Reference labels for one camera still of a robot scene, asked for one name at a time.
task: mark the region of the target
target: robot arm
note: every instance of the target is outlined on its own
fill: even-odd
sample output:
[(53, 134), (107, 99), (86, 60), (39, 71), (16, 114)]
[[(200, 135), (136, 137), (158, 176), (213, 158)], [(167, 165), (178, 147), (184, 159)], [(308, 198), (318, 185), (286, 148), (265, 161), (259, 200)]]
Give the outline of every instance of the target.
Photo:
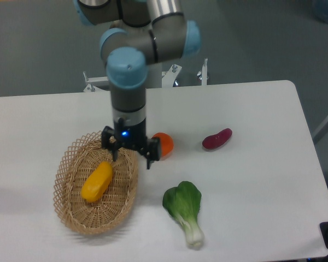
[[(128, 9), (124, 7), (130, 4), (141, 10), (144, 6), (146, 8), (136, 15), (132, 13), (132, 26), (140, 25), (149, 14), (152, 29), (128, 34), (122, 29), (112, 28), (102, 35), (100, 41), (101, 58), (110, 82), (114, 122), (114, 129), (106, 126), (102, 132), (102, 147), (112, 151), (114, 161), (119, 148), (136, 150), (147, 159), (149, 169), (153, 161), (160, 159), (161, 148), (159, 139), (146, 136), (147, 65), (198, 53), (201, 46), (199, 29), (193, 21), (185, 20), (179, 0), (147, 0), (147, 3), (133, 0), (74, 1), (83, 8), (79, 15), (84, 15), (93, 24), (115, 17), (129, 23), (130, 20), (124, 16), (124, 10)], [(106, 12), (111, 10), (115, 13), (106, 16)], [(97, 14), (93, 17), (92, 11), (103, 16)]]

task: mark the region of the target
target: green leafy vegetable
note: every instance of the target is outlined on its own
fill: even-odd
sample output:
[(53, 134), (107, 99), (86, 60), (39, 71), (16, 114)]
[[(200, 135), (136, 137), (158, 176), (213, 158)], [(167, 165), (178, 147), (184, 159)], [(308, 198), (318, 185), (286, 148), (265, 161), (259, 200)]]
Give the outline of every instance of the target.
[(182, 226), (187, 244), (194, 247), (200, 247), (204, 240), (197, 222), (201, 198), (201, 192), (188, 181), (166, 190), (163, 196), (163, 207)]

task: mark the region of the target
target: white table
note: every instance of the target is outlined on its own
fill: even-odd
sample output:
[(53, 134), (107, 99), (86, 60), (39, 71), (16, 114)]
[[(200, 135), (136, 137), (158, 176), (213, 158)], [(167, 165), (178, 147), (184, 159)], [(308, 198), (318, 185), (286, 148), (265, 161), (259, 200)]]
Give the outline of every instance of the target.
[[(148, 135), (173, 154), (149, 171), (140, 158), (136, 204), (112, 234), (84, 237), (54, 213), (67, 147), (112, 123), (108, 92), (0, 98), (0, 262), (268, 261), (328, 254), (319, 223), (328, 191), (295, 86), (288, 81), (148, 90)], [(224, 128), (232, 139), (206, 152)], [(202, 192), (206, 242), (188, 249), (161, 206), (182, 180)]]

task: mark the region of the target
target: light blue joint cap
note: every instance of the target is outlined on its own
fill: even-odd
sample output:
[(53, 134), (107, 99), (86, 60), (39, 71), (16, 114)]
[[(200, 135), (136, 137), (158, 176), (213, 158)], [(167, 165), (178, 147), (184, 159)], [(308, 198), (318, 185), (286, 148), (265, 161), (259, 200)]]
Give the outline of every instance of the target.
[(84, 15), (84, 13), (81, 11), (80, 9), (80, 6), (78, 4), (78, 0), (73, 0), (73, 3), (74, 3), (74, 7), (75, 9), (77, 10), (77, 13), (79, 15), (79, 19), (81, 20), (81, 23), (84, 25), (84, 26), (94, 26), (93, 23), (91, 23), (89, 21), (89, 19), (86, 18), (86, 16)]
[(99, 51), (102, 52), (102, 46), (104, 44), (104, 42), (107, 41), (107, 39), (113, 35), (113, 34), (118, 34), (118, 33), (123, 33), (123, 34), (127, 34), (127, 32), (123, 29), (120, 29), (120, 28), (111, 28), (111, 29), (108, 29), (107, 31), (105, 31), (103, 33), (103, 35), (101, 36), (100, 40), (99, 40)]
[(201, 33), (195, 21), (187, 21), (187, 34), (182, 57), (190, 57), (201, 49)]
[(144, 83), (148, 67), (142, 52), (133, 47), (120, 47), (109, 54), (106, 72), (113, 85), (129, 90)]

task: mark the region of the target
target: white stand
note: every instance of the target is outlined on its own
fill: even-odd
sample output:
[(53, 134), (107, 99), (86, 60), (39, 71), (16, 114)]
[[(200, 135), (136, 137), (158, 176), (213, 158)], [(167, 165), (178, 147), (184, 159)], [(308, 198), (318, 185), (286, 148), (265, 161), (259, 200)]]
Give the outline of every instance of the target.
[(319, 140), (321, 140), (325, 134), (328, 132), (328, 115), (322, 121), (321, 124), (316, 128), (316, 130), (312, 134), (312, 141), (314, 144), (317, 144)]

